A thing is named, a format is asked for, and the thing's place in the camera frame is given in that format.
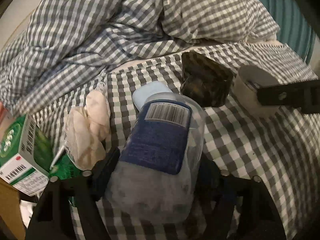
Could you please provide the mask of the cream lace stocking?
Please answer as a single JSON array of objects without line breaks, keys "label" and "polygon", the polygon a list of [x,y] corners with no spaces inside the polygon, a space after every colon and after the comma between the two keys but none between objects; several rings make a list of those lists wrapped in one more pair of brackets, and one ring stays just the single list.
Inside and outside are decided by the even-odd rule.
[{"label": "cream lace stocking", "polygon": [[80,170],[90,170],[105,158],[103,141],[111,135],[110,106],[103,89],[94,89],[84,107],[73,107],[65,125],[66,152]]}]

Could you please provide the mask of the white tape roll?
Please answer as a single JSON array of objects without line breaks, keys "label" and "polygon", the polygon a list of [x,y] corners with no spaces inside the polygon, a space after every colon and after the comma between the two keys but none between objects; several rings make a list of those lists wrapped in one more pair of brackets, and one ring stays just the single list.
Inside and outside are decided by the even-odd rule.
[{"label": "white tape roll", "polygon": [[256,66],[242,66],[236,75],[233,93],[238,102],[255,118],[268,119],[275,115],[278,106],[262,106],[257,98],[258,88],[278,85],[278,80]]}]

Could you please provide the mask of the green white medicine box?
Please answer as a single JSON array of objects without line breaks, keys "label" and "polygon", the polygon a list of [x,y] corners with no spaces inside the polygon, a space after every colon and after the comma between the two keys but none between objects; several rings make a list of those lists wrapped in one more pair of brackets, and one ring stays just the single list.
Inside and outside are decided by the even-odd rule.
[{"label": "green white medicine box", "polygon": [[17,118],[1,141],[1,179],[34,196],[48,183],[54,155],[50,140],[29,115]]}]

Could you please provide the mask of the grey checkered bed sheet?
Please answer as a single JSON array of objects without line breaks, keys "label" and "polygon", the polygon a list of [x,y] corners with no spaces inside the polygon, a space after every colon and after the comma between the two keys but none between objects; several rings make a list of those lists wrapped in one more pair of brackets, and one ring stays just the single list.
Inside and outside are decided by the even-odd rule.
[{"label": "grey checkered bed sheet", "polygon": [[[285,44],[229,43],[199,48],[198,53],[237,72],[256,65],[281,83],[312,80],[316,74]],[[124,69],[102,71],[93,80],[54,100],[42,99],[34,119],[54,148],[62,141],[64,122],[73,106],[101,82],[108,86],[112,142],[123,146],[137,112],[132,93],[159,80],[178,92],[182,81],[180,54],[131,61]],[[251,117],[230,94],[224,106],[204,110],[204,153],[234,176],[258,175],[267,186],[288,239],[310,223],[319,206],[319,115],[281,107],[267,120]]]}]

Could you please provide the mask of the green foil packet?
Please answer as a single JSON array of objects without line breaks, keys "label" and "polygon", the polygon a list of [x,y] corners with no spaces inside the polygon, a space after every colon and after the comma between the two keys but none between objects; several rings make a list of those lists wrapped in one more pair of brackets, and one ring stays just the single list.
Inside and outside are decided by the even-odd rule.
[{"label": "green foil packet", "polygon": [[[60,147],[62,146],[65,140],[67,139],[66,134],[64,133]],[[57,152],[53,152],[53,148],[50,144],[49,139],[44,135],[44,133],[41,130],[37,129],[35,132],[33,150],[33,161],[36,165],[36,169],[39,171],[40,168],[42,171],[46,171],[48,173],[48,178],[57,176],[61,180],[74,178],[81,174],[81,170],[78,169],[69,158],[67,146],[63,155],[50,170],[50,164],[53,161],[56,154]]]}]

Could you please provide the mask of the dark tortoiseshell hair claw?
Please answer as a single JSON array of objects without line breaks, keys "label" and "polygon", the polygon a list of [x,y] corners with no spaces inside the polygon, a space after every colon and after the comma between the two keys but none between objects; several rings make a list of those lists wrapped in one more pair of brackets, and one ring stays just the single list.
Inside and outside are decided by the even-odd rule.
[{"label": "dark tortoiseshell hair claw", "polygon": [[181,59],[181,94],[201,107],[223,106],[231,88],[233,72],[195,51],[182,53]]}]

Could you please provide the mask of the grey checkered duvet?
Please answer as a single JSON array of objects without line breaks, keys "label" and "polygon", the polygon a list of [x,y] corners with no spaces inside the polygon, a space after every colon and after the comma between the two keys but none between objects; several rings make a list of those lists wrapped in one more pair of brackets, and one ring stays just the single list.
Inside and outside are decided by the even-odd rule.
[{"label": "grey checkered duvet", "polygon": [[127,61],[278,31],[259,0],[42,0],[1,52],[1,102],[36,113]]}]

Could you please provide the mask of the clear jar blue label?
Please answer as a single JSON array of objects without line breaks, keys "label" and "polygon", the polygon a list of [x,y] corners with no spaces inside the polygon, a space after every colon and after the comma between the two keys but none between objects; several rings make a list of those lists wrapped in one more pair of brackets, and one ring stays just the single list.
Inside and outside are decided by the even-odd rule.
[{"label": "clear jar blue label", "polygon": [[112,205],[153,224],[184,221],[203,150],[202,116],[200,105],[186,96],[148,97],[108,182]]}]

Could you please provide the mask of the teal curtain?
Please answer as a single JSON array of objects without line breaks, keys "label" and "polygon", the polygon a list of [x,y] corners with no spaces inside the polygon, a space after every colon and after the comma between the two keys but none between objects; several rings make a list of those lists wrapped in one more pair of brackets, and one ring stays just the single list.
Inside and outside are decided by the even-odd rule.
[{"label": "teal curtain", "polygon": [[280,26],[277,39],[288,44],[306,63],[310,63],[316,34],[295,0],[259,0]]}]

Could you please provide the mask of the brown cardboard box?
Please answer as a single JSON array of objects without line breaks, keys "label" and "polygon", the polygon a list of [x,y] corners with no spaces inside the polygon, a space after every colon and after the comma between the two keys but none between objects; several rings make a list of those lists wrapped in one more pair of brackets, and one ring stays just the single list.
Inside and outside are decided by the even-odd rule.
[{"label": "brown cardboard box", "polygon": [[19,192],[1,179],[1,218],[16,239],[25,238]]}]

